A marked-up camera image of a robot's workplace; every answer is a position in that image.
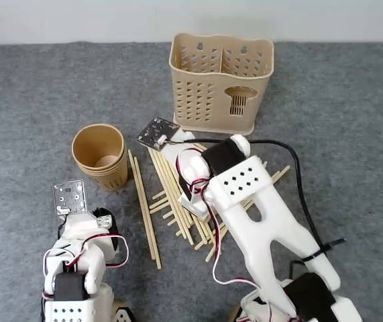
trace brown paper cup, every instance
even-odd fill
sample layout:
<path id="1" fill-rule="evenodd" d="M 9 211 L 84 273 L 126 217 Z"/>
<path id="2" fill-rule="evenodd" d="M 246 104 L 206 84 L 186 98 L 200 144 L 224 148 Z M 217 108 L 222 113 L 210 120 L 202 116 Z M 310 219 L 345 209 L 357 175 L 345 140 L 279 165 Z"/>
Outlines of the brown paper cup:
<path id="1" fill-rule="evenodd" d="M 78 167 L 106 190 L 127 182 L 127 154 L 121 132 L 108 124 L 92 124 L 73 139 L 72 155 Z"/>

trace circuit board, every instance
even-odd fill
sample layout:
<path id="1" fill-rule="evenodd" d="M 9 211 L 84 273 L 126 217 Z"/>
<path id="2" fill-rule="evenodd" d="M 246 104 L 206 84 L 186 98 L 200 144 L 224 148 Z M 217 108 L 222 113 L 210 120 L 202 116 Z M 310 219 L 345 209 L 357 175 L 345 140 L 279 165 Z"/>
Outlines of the circuit board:
<path id="1" fill-rule="evenodd" d="M 178 130 L 179 125 L 161 117 L 155 117 L 139 134 L 138 142 L 151 149 L 160 151 L 163 146 L 160 141 L 162 137 L 166 136 L 165 140 L 170 140 Z"/>
<path id="2" fill-rule="evenodd" d="M 55 184 L 52 187 L 54 207 L 57 216 L 87 211 L 84 181 L 74 180 Z"/>

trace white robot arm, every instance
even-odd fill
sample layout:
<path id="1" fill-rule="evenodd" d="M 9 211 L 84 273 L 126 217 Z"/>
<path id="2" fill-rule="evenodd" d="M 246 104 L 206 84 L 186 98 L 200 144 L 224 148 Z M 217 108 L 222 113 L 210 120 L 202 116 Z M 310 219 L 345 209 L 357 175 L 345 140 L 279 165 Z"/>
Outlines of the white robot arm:
<path id="1" fill-rule="evenodd" d="M 81 180 L 55 185 L 54 201 L 57 214 L 64 216 L 64 231 L 43 258 L 41 320 L 133 321 L 124 309 L 117 314 L 122 318 L 112 320 L 113 291 L 102 282 L 106 267 L 120 267 L 129 257 L 127 242 L 118 234 L 112 213 L 103 208 L 87 211 Z M 119 252 L 120 240 L 125 244 L 125 260 L 107 264 Z"/>
<path id="2" fill-rule="evenodd" d="M 212 207 L 242 251 L 258 288 L 242 300 L 243 317 L 237 321 L 287 322 L 299 316 L 311 322 L 360 322 L 350 300 L 331 294 L 340 287 L 338 274 L 273 187 L 261 160 L 250 156 L 249 142 L 243 136 L 232 136 L 202 154 L 182 156 L 179 169 L 178 155 L 193 148 L 190 139 L 192 134 L 160 118 L 155 118 L 139 136 L 142 144 L 159 150 L 176 165 L 187 192 L 180 198 L 182 205 L 200 219 Z M 194 182 L 203 181 L 204 188 L 202 183 L 196 191 L 194 187 L 188 189 Z M 249 198 L 261 213 L 259 222 L 250 219 L 241 206 L 241 201 Z M 270 253 L 273 240 L 305 259 L 310 273 L 294 281 L 278 281 Z M 256 302 L 257 298 L 265 303 Z"/>

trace white wall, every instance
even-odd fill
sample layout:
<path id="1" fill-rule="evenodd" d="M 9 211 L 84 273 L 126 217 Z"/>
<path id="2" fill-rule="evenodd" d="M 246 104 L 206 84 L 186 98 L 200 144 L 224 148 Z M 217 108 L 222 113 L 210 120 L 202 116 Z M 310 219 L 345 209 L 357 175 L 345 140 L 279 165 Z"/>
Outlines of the white wall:
<path id="1" fill-rule="evenodd" d="M 0 0 L 0 44 L 166 42 L 178 32 L 383 42 L 383 0 Z"/>

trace plastic basket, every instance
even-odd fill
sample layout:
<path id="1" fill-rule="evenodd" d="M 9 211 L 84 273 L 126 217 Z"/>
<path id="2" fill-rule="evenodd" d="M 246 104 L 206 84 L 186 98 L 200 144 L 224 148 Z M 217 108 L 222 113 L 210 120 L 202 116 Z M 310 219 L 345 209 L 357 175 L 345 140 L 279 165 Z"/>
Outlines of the plastic basket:
<path id="1" fill-rule="evenodd" d="M 178 34 L 172 42 L 174 122 L 248 135 L 274 69 L 271 40 Z"/>

